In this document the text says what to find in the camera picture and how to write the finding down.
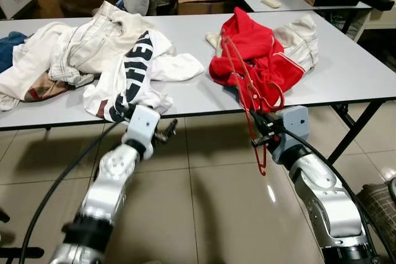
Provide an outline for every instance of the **pile of clothes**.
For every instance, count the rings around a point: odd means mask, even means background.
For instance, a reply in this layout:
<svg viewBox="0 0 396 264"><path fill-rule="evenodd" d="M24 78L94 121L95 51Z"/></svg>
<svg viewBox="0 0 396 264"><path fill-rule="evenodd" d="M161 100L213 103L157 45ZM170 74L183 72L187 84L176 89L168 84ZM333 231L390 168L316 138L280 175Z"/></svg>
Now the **pile of clothes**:
<svg viewBox="0 0 396 264"><path fill-rule="evenodd" d="M125 119L135 104L164 113L172 104L151 80L188 80L204 71L190 54L174 46L152 23L104 2L92 20L79 27L53 22L27 38L10 33L0 43L8 60L0 64L0 110L38 101L92 83L84 108L109 121Z"/></svg>
<svg viewBox="0 0 396 264"><path fill-rule="evenodd" d="M236 8L220 33L208 33L206 39L216 49L209 66L211 78L239 87L240 105L248 110L282 108L284 92L319 60L316 25L310 15L272 30ZM257 91L253 98L249 84Z"/></svg>

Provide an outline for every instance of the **red hoodie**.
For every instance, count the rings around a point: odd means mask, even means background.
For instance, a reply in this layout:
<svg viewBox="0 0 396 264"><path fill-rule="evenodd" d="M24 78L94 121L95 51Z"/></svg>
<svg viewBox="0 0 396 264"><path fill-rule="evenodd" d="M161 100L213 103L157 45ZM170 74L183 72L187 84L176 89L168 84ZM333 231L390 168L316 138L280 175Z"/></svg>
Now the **red hoodie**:
<svg viewBox="0 0 396 264"><path fill-rule="evenodd" d="M222 26L222 56L214 57L209 66L209 73L213 80L224 86L238 86L243 95L247 109L262 109L269 112L275 110L274 105L281 98L283 106L283 92L289 90L303 76L304 69L283 53L283 46L273 36L273 31L252 19L240 8L236 8L234 16ZM253 102L248 93L248 77L232 48L229 37L240 53L247 72L256 91L252 91ZM228 47L238 76L233 74L233 67L228 59L225 47Z"/></svg>

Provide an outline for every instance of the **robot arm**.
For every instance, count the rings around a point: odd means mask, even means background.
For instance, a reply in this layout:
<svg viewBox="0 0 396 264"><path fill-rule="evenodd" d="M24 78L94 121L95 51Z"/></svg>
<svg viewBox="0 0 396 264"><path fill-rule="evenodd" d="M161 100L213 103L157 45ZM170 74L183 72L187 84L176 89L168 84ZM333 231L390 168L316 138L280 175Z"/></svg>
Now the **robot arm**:
<svg viewBox="0 0 396 264"><path fill-rule="evenodd" d="M308 110L302 106L283 109L274 117L251 113L263 135L252 144L267 145L273 160L284 165L304 202L325 263L381 263L371 255L360 213L339 178L315 154L297 140L277 133L281 126L307 139Z"/></svg>
<svg viewBox="0 0 396 264"><path fill-rule="evenodd" d="M125 188L135 165L153 155L152 141L166 142L174 134L174 120L165 135L156 133L160 115L136 106L122 144L100 160L99 173L72 223L63 228L65 238L50 264L102 264L104 252L119 212L126 201Z"/></svg>

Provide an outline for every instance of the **beige floor tile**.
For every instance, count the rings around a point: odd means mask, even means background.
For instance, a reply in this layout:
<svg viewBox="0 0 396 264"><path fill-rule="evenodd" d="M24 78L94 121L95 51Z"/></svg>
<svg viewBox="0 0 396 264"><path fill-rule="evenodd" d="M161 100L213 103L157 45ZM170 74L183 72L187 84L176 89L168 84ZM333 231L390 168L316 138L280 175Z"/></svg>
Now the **beige floor tile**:
<svg viewBox="0 0 396 264"><path fill-rule="evenodd" d="M256 160L243 113L186 118L190 167Z"/></svg>
<svg viewBox="0 0 396 264"><path fill-rule="evenodd" d="M308 142L325 157L330 156L348 132L337 117L328 106L309 108L310 134ZM354 141L343 154L351 155L362 152L362 149Z"/></svg>
<svg viewBox="0 0 396 264"><path fill-rule="evenodd" d="M365 184L384 182L377 168L365 154L341 156L334 166L356 194Z"/></svg>
<svg viewBox="0 0 396 264"><path fill-rule="evenodd" d="M350 104L351 117L357 120L367 105ZM396 150L396 103L384 103L358 134L356 142L365 153Z"/></svg>
<svg viewBox="0 0 396 264"><path fill-rule="evenodd" d="M189 170L137 173L128 193L106 263L197 263Z"/></svg>
<svg viewBox="0 0 396 264"><path fill-rule="evenodd" d="M0 184L53 181L98 137L103 124L20 130L0 162ZM97 154L91 150L67 177L90 177Z"/></svg>
<svg viewBox="0 0 396 264"><path fill-rule="evenodd" d="M89 179L64 181L55 191L44 209L30 241L31 247L41 247L45 254L41 259L28 259L26 264L48 263L56 246L64 238L61 228L71 221L87 190ZM52 182L0 185L0 206L11 220L1 225L1 233L15 236L5 247L20 247L30 220Z"/></svg>
<svg viewBox="0 0 396 264"><path fill-rule="evenodd" d="M199 263L323 263L281 166L191 169Z"/></svg>
<svg viewBox="0 0 396 264"><path fill-rule="evenodd" d="M368 153L367 156L385 180L396 176L396 151Z"/></svg>
<svg viewBox="0 0 396 264"><path fill-rule="evenodd" d="M158 125L158 130L164 131L171 121L172 119L162 119ZM179 118L176 135L166 145L155 147L152 158L138 164L136 172L188 168L186 131L184 127L184 118ZM118 125L102 140L99 147L97 164L105 153L112 150L121 142L121 137L125 131L126 126Z"/></svg>
<svg viewBox="0 0 396 264"><path fill-rule="evenodd" d="M18 130L0 132L0 160L6 153L17 132Z"/></svg>

